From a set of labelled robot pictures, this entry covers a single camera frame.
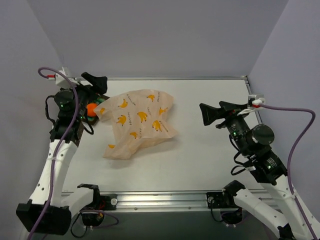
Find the orange fake fruit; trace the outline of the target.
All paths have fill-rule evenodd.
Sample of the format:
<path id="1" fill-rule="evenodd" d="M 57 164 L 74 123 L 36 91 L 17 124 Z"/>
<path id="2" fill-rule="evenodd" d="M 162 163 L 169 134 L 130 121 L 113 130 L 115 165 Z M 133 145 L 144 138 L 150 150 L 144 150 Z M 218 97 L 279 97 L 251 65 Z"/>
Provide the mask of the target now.
<path id="1" fill-rule="evenodd" d="M 94 118 L 97 116 L 97 114 L 95 113 L 95 108 L 98 106 L 97 103 L 89 103 L 87 106 L 86 106 L 86 109 L 87 109 L 87 116 L 90 117 L 90 118 Z"/>

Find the banana print plastic bag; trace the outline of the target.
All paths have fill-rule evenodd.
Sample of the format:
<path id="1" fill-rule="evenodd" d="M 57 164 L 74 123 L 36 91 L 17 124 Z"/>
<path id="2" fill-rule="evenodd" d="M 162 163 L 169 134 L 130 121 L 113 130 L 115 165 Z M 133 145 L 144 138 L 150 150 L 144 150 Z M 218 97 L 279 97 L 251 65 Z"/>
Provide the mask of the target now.
<path id="1" fill-rule="evenodd" d="M 128 91 L 105 100 L 94 109 L 102 122 L 111 121 L 115 143 L 108 143 L 103 157 L 128 160 L 139 149 L 153 147 L 178 132 L 167 123 L 174 97 L 153 89 Z"/>

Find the fake strawberry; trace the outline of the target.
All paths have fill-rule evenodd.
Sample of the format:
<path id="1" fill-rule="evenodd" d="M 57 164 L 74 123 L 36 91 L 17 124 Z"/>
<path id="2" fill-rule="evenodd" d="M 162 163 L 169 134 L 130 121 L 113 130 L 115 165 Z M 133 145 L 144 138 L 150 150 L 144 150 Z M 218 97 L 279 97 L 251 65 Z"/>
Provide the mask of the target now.
<path id="1" fill-rule="evenodd" d="M 107 99 L 108 99 L 108 97 L 100 96 L 100 97 L 98 97 L 97 99 L 94 100 L 94 103 L 96 103 L 97 105 L 100 105 L 101 103 L 103 103 Z"/>

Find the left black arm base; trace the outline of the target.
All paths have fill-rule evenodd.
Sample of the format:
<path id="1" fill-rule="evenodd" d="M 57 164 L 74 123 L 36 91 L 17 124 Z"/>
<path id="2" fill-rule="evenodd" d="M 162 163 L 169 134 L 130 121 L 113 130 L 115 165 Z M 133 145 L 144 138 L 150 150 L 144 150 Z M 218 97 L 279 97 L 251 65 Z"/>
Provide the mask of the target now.
<path id="1" fill-rule="evenodd" d="M 117 209 L 118 199 L 116 194 L 101 195 L 96 202 L 86 205 L 80 211 L 82 223 L 86 227 L 102 228 L 102 223 L 106 217 L 110 217 L 114 222 L 105 225 L 105 228 L 113 227 L 119 224 L 119 219 L 107 213 Z"/>

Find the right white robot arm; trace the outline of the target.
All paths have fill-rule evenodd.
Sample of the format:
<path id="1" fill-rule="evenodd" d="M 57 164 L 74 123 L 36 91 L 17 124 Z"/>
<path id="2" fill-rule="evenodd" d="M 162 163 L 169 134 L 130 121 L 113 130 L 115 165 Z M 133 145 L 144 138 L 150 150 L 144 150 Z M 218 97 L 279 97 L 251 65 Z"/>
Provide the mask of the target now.
<path id="1" fill-rule="evenodd" d="M 292 184 L 291 161 L 294 150 L 313 124 L 316 114 L 306 108 L 277 107 L 264 103 L 264 99 L 251 99 L 247 104 L 220 101 L 216 108 L 204 103 L 199 105 L 203 124 L 209 126 L 223 120 L 215 127 L 227 129 L 230 143 L 237 150 L 234 162 L 240 172 L 248 171 L 271 196 L 278 209 L 269 206 L 251 193 L 237 180 L 222 189 L 222 200 L 227 206 L 236 206 L 253 215 L 263 223 L 279 240 L 318 240 L 320 222 L 303 202 Z M 258 124 L 249 128 L 245 117 L 260 109 L 276 111 L 305 112 L 311 119 L 295 140 L 288 155 L 287 164 L 273 152 L 271 144 L 275 139 L 273 130 Z"/>

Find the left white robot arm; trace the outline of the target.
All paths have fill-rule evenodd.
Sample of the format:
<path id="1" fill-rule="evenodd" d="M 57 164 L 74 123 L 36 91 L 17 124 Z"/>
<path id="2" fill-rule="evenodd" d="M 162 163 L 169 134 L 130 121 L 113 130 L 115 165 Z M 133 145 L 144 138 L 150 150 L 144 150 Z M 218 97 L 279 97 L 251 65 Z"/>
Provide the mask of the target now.
<path id="1" fill-rule="evenodd" d="M 54 71 L 46 75 L 55 81 L 60 90 L 52 96 L 59 108 L 57 119 L 51 119 L 49 152 L 37 185 L 26 203 L 19 203 L 16 215 L 28 231 L 33 234 L 65 235 L 72 218 L 82 211 L 95 211 L 100 206 L 99 187 L 95 184 L 80 184 L 66 198 L 62 198 L 64 182 L 85 131 L 83 121 L 88 119 L 87 105 L 104 98 L 108 90 L 106 76 L 93 76 L 87 72 L 81 77 L 84 85 L 74 78 Z"/>

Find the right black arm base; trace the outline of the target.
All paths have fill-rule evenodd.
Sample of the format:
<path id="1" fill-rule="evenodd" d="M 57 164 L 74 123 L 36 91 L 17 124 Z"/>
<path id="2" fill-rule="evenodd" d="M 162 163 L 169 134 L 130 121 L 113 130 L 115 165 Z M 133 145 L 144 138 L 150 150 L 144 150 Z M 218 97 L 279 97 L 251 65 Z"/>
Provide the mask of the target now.
<path id="1" fill-rule="evenodd" d="M 216 223 L 235 227 L 244 220 L 243 209 L 222 191 L 207 192 L 206 201 L 211 217 Z"/>

